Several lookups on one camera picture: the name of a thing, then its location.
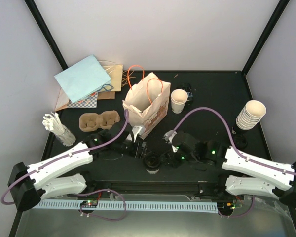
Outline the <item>white plastic cutlery bunch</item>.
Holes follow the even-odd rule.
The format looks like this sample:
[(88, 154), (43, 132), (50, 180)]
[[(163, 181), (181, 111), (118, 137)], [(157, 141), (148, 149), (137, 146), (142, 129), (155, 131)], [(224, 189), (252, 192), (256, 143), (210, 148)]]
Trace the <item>white plastic cutlery bunch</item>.
[(43, 116), (42, 124), (45, 129), (53, 133), (64, 146), (69, 147), (76, 142), (76, 137), (65, 125), (62, 124), (57, 112), (45, 114)]

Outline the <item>cream bear paper bag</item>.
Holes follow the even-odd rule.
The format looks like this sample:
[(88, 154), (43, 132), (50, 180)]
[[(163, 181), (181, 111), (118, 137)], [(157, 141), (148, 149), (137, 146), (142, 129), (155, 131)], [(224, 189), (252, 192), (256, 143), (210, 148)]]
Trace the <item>cream bear paper bag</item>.
[(145, 139), (167, 115), (171, 84), (160, 80), (154, 73), (143, 75), (137, 84), (130, 81), (129, 71), (126, 78), (130, 89), (122, 105), (128, 110), (129, 124), (145, 129), (140, 136)]

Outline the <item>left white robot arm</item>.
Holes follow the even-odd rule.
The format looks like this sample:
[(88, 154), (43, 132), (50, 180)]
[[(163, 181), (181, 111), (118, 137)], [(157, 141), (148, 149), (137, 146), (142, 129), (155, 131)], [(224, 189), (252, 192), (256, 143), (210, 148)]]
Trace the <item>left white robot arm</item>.
[(140, 157), (141, 142), (136, 139), (144, 134), (143, 126), (115, 124), (109, 130), (93, 133), (64, 151), (47, 160), (24, 165), (14, 165), (8, 180), (8, 187), (17, 211), (24, 212), (38, 205), (42, 200), (66, 194), (91, 197), (96, 185), (87, 171), (65, 177), (64, 174), (80, 166), (90, 164), (103, 151), (114, 151), (121, 155)]

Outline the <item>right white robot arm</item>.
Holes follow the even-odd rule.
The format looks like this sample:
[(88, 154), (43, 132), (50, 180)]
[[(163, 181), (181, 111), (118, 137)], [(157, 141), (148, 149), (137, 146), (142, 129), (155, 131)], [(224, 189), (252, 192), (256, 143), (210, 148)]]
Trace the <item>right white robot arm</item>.
[(230, 195), (264, 196), (296, 208), (296, 162), (273, 162), (220, 142), (201, 142), (185, 132), (170, 130), (163, 138), (171, 145), (167, 156), (175, 164), (194, 161), (241, 174), (221, 178), (222, 182), (214, 187), (218, 198), (225, 199)]

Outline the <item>white paper coffee cup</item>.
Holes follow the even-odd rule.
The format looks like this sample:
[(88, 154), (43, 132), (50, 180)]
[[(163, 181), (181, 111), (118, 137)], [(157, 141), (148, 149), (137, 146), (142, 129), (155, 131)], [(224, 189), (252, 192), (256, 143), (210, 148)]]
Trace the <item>white paper coffee cup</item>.
[(147, 171), (149, 174), (154, 175), (154, 174), (156, 174), (156, 173), (159, 171), (159, 169), (146, 169), (146, 171)]

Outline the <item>stack of white cups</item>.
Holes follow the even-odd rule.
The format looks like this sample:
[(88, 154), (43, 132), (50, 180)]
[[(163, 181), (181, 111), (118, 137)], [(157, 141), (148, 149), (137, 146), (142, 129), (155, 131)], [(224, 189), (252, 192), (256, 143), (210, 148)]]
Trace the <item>stack of white cups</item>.
[(236, 125), (244, 131), (254, 128), (266, 114), (266, 106), (258, 100), (246, 103), (236, 118)]

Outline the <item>black plastic cup lid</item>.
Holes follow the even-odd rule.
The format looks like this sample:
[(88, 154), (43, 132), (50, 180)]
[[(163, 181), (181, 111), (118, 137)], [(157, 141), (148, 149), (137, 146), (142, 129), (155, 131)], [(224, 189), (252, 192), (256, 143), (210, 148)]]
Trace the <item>black plastic cup lid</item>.
[(161, 166), (161, 158), (156, 154), (148, 154), (143, 159), (144, 167), (147, 170), (154, 171), (158, 170)]

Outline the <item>checkered paper bag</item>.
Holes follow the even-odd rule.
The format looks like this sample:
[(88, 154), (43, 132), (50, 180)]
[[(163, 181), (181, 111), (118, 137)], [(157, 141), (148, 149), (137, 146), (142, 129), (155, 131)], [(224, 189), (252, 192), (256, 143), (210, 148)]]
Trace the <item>checkered paper bag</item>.
[(94, 92), (90, 94), (88, 97), (77, 101), (71, 102), (67, 104), (68, 108), (97, 108), (97, 100), (98, 100), (98, 93)]

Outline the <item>black paper coffee cup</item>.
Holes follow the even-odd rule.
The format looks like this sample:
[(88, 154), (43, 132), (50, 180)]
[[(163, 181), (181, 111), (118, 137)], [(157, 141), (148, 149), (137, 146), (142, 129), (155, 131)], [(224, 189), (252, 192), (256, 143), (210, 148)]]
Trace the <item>black paper coffee cup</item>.
[(188, 102), (193, 102), (193, 93), (192, 93), (192, 88), (190, 84), (185, 86), (185, 91), (188, 94)]

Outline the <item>brown kraft paper bag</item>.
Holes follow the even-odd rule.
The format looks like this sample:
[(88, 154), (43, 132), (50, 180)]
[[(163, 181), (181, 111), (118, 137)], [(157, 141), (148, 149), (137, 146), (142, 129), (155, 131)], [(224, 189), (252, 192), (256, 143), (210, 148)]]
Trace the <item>brown kraft paper bag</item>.
[[(111, 78), (111, 82), (109, 84), (105, 84), (101, 87), (98, 93), (98, 100), (107, 100), (114, 99), (115, 93), (121, 91), (122, 84), (122, 74), (123, 74), (123, 65), (122, 64), (113, 64), (113, 65), (105, 65), (103, 66), (105, 71)], [(63, 89), (60, 90), (59, 96), (56, 102), (55, 111), (60, 111), (62, 109), (67, 109), (67, 104), (70, 99), (65, 94)]]

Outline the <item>black cup lid stack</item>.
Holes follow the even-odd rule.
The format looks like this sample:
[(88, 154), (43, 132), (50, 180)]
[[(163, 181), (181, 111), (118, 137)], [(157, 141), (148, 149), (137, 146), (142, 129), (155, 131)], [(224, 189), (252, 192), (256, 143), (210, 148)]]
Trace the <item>black cup lid stack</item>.
[(234, 144), (237, 149), (244, 149), (247, 147), (247, 139), (242, 134), (235, 134), (233, 137)]

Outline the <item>light blue paper bag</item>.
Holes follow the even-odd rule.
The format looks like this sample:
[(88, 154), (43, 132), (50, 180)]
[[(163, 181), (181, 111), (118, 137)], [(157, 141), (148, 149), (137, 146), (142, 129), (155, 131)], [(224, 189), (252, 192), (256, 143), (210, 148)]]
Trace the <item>light blue paper bag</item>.
[(98, 91), (111, 78), (94, 55), (89, 55), (54, 76), (62, 90), (77, 102)]

